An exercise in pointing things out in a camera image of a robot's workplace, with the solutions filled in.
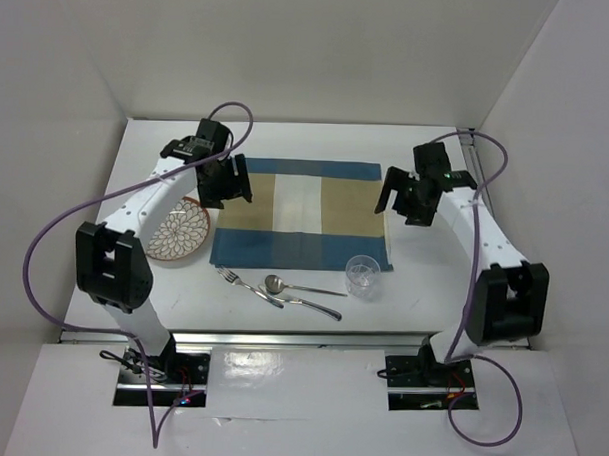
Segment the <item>silver spoon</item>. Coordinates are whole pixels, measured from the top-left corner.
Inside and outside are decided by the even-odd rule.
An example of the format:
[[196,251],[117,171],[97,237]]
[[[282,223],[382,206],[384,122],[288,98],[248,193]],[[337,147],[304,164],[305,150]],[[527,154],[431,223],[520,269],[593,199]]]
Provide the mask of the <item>silver spoon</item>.
[[312,292],[312,293],[317,293],[317,294],[322,294],[322,295],[347,297],[347,294],[342,293],[342,292],[318,289],[315,287],[291,285],[290,283],[286,283],[283,280],[283,278],[281,278],[280,276],[274,275],[274,274],[266,276],[264,278],[263,285],[267,289],[267,292],[272,293],[272,294],[279,294],[279,293],[282,293],[285,290],[289,289],[289,290],[296,290],[296,291]]

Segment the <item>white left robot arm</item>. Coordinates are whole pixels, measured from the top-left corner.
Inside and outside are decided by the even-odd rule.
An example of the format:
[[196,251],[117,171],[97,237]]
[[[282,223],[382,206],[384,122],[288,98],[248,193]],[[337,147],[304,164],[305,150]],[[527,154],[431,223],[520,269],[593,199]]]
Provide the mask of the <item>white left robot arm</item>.
[[161,150],[152,173],[103,222],[76,231],[77,287],[105,308],[143,355],[142,371],[155,382],[177,369],[175,339],[159,321],[150,294],[154,276],[146,250],[158,227],[187,194],[206,209],[253,198],[244,155],[229,153],[234,136],[224,124],[201,119],[195,134]]

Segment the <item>floral ceramic plate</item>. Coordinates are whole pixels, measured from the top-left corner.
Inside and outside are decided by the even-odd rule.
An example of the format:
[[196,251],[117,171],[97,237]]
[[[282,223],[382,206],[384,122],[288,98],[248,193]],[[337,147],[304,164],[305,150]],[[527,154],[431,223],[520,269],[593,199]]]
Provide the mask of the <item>floral ceramic plate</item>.
[[192,197],[183,197],[148,243],[146,255],[156,261],[177,261],[192,255],[206,241],[209,213]]

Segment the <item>silver knife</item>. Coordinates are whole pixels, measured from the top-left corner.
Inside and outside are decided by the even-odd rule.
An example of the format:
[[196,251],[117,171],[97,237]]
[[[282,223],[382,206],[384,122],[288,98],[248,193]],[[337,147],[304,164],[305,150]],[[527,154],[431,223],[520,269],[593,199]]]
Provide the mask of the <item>silver knife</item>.
[[280,302],[311,308],[325,316],[328,316],[329,318],[331,318],[335,321],[342,320],[342,314],[340,312],[338,312],[334,309],[327,308],[325,306],[318,305],[317,303],[312,302],[312,301],[308,301],[308,300],[304,300],[304,299],[296,298],[296,297],[291,297],[289,295],[268,294],[268,297],[278,300]]

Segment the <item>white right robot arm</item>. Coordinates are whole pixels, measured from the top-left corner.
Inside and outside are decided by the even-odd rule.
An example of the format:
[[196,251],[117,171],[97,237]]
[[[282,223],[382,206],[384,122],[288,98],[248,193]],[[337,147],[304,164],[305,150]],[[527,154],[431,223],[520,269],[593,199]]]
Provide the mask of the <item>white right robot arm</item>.
[[439,384],[451,364],[484,347],[540,333],[550,275],[505,236],[481,199],[472,175],[455,170],[441,142],[414,147],[412,172],[390,167],[375,210],[391,207],[408,226],[447,221],[471,262],[470,281],[458,325],[426,338],[416,361],[423,382]]

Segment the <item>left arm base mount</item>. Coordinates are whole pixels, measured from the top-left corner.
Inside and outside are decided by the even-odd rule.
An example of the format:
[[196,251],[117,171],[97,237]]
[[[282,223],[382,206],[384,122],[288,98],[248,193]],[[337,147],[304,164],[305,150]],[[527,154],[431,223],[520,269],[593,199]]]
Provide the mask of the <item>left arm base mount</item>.
[[[101,350],[99,357],[119,365],[112,404],[115,407],[146,407],[147,384],[139,354],[127,349],[122,356],[117,356],[112,351]],[[204,408],[210,363],[211,355],[202,352],[178,355],[171,373],[150,368],[153,406],[167,407],[179,400],[180,407]]]

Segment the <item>silver fork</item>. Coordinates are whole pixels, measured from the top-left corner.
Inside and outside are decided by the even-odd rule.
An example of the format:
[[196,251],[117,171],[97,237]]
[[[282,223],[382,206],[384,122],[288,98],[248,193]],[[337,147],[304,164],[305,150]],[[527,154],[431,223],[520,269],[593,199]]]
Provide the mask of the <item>silver fork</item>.
[[248,291],[252,292],[253,294],[257,295],[258,297],[260,297],[261,300],[269,303],[270,305],[277,307],[279,309],[283,309],[284,308],[284,304],[276,299],[274,299],[273,297],[264,294],[264,292],[262,292],[261,290],[249,285],[248,283],[244,282],[237,274],[233,273],[232,270],[222,267],[222,266],[216,266],[215,267],[217,273],[224,278],[225,281],[227,281],[228,283],[230,283],[231,285],[234,286],[240,286],[244,289],[247,289]]

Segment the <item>clear drinking glass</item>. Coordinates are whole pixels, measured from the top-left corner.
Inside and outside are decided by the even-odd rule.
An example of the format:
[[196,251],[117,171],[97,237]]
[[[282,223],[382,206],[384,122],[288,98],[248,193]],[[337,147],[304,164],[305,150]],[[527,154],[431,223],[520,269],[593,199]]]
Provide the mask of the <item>clear drinking glass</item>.
[[347,292],[365,301],[375,301],[380,292],[379,263],[367,255],[352,257],[345,267]]

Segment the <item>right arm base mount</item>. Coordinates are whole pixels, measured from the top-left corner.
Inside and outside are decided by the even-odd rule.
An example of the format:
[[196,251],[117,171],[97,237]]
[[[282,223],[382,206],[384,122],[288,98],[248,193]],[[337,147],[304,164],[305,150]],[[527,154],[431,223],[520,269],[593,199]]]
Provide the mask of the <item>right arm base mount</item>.
[[386,382],[390,411],[441,411],[453,401],[455,409],[479,409],[469,361],[424,365],[416,356],[388,355],[376,375]]

